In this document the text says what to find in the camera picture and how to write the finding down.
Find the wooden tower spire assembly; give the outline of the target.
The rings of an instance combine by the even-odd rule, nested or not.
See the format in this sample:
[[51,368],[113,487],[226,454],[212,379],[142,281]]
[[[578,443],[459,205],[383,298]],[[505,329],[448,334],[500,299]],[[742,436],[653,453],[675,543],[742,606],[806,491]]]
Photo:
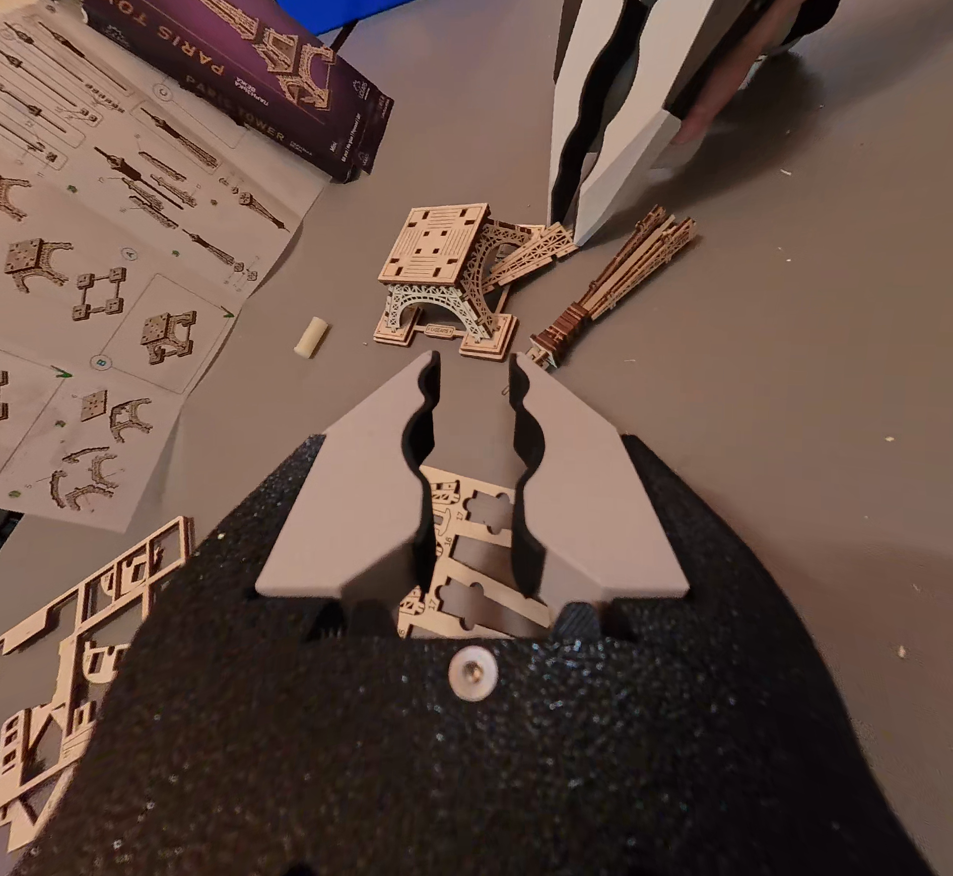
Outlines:
[[556,368],[580,334],[668,264],[694,238],[696,229],[693,219],[677,222],[663,207],[654,207],[583,296],[544,331],[530,337],[527,358],[543,369]]

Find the wooden lattice panel piece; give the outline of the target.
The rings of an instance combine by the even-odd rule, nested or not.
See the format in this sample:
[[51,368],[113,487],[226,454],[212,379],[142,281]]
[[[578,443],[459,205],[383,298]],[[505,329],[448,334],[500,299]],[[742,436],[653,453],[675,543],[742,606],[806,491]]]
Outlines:
[[483,283],[483,292],[512,284],[576,250],[571,229],[555,223],[536,230],[527,242],[494,263]]

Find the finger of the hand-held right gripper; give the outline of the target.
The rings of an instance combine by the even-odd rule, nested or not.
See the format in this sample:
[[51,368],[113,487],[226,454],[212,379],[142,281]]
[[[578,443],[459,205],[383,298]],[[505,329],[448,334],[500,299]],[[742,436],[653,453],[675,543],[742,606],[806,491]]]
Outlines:
[[555,78],[550,223],[574,221],[578,191],[602,148],[607,104],[635,77],[649,8],[641,0],[582,0]]
[[670,143],[679,120],[665,109],[669,91],[714,0],[657,0],[639,36],[637,72],[608,124],[598,161],[582,183],[575,243],[585,245],[636,193]]

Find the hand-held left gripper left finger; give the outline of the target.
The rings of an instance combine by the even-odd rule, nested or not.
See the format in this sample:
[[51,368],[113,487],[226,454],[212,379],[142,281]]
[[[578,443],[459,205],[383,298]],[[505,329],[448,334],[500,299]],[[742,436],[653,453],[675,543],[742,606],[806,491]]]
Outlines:
[[327,429],[257,581],[262,596],[397,604],[431,586],[429,480],[440,353],[415,358]]

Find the dark purple model kit box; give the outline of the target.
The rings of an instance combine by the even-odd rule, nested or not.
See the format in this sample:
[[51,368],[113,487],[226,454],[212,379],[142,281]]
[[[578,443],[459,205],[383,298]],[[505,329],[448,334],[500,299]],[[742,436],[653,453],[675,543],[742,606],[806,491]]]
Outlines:
[[275,0],[78,0],[91,27],[338,182],[371,173],[392,98]]

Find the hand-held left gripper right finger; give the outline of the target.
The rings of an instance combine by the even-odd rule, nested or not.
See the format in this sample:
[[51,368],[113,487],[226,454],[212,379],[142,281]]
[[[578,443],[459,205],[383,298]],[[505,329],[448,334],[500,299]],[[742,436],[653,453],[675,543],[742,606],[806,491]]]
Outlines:
[[545,604],[683,597],[688,581],[613,425],[525,354],[510,358],[509,401],[525,466],[512,518],[519,591]]

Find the wooden part sheet square frames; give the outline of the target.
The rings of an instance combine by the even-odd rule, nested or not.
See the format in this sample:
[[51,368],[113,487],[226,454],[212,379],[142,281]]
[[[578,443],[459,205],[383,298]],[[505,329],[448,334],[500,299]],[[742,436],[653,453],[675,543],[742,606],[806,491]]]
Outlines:
[[2,634],[3,856],[52,816],[137,629],[192,548],[179,516]]

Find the assembly diagram instruction sheet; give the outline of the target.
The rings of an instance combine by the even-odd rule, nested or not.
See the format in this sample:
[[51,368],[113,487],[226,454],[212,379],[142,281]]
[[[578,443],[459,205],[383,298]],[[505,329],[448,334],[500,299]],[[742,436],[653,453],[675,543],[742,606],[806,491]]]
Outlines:
[[328,179],[69,0],[1,15],[2,507],[122,532]]

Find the grey desk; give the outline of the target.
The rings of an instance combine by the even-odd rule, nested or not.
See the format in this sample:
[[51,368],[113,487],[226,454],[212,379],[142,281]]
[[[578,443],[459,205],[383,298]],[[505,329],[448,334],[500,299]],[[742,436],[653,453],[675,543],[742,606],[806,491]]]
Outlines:
[[[376,345],[409,209],[542,223],[563,0],[416,0],[345,58],[396,100],[374,173],[327,187],[245,304],[123,534],[28,516],[2,630],[180,515],[201,540],[309,435],[428,347]],[[951,874],[951,0],[842,0],[769,60],[690,163],[512,292],[518,347],[642,211],[697,241],[557,372],[752,547],[840,683],[905,826]],[[313,317],[313,358],[293,348]]]

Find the wooden tower base model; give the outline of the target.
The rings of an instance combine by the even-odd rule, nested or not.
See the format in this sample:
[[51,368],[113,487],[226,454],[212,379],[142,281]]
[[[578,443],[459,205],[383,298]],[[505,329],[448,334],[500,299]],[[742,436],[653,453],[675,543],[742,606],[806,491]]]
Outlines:
[[503,360],[518,320],[487,305],[483,284],[500,248],[541,233],[492,218],[487,204],[413,208],[377,278],[387,298],[375,342],[408,347],[424,333],[460,339],[463,357]]

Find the wooden part sheet long slots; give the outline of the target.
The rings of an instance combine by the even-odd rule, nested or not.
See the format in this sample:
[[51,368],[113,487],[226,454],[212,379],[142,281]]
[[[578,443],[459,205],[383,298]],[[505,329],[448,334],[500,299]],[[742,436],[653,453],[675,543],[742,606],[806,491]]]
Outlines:
[[553,622],[547,606],[516,587],[511,566],[515,492],[423,465],[431,485],[436,563],[427,591],[400,602],[403,639],[535,638]]

